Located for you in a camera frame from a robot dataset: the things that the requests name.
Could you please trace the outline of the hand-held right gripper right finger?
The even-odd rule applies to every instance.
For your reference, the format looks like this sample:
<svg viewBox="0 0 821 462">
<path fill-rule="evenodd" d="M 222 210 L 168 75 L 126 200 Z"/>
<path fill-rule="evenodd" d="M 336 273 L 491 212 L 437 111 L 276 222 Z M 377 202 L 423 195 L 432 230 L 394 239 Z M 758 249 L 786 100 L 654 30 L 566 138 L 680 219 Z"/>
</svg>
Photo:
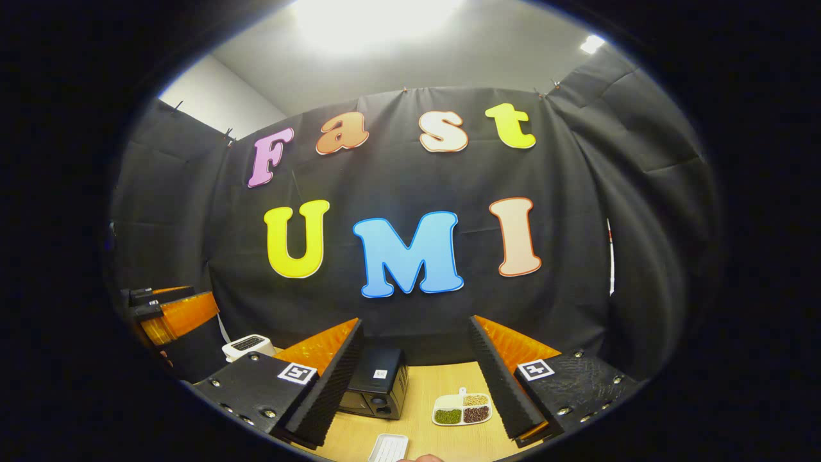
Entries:
<svg viewBox="0 0 821 462">
<path fill-rule="evenodd" d="M 584 349 L 561 353 L 481 316 L 470 316 L 468 334 L 505 433 L 519 448 L 589 426 L 643 385 Z"/>
</svg>

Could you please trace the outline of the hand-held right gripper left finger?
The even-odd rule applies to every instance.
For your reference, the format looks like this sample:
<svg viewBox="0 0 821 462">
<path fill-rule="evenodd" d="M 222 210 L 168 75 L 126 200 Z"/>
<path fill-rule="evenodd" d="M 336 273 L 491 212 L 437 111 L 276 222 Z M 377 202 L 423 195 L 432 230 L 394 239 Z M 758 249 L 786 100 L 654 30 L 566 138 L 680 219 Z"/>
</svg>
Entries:
<svg viewBox="0 0 821 462">
<path fill-rule="evenodd" d="M 249 351 L 191 391 L 254 432 L 316 449 L 325 443 L 364 344 L 358 318 L 270 356 Z"/>
</svg>

